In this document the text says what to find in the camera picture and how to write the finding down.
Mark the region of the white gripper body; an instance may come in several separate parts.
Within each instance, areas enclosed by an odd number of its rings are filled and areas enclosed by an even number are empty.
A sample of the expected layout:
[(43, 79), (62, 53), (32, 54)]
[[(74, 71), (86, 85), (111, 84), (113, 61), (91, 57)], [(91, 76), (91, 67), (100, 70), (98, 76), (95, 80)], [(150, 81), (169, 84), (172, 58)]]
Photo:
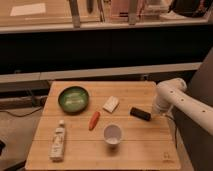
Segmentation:
[(156, 95), (152, 103), (151, 113), (157, 115), (166, 115), (171, 108), (172, 108), (171, 103), (167, 102), (159, 95)]

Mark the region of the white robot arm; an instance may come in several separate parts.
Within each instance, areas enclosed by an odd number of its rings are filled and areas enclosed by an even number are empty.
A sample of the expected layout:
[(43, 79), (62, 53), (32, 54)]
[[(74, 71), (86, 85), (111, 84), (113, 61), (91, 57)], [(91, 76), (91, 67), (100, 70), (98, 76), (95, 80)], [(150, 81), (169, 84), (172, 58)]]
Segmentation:
[(181, 78), (158, 83), (152, 112), (163, 114), (172, 106), (175, 106), (205, 131), (213, 135), (213, 107), (190, 97), (185, 93), (186, 89), (186, 82)]

